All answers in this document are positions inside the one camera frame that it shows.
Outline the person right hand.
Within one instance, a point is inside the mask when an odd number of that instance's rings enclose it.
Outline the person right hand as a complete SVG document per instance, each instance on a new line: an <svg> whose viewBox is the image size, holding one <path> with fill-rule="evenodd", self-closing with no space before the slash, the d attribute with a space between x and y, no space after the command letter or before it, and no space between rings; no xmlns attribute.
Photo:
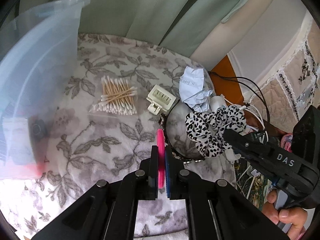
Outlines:
<svg viewBox="0 0 320 240"><path fill-rule="evenodd" d="M274 224L278 224L278 222L291 224L287 232L288 237L292 240L300 239L305 232L304 224L308 218L308 213L301 207L277 211L273 205L276 200L277 191L272 190L267 195L267 202L263 205L262 213Z"/></svg>

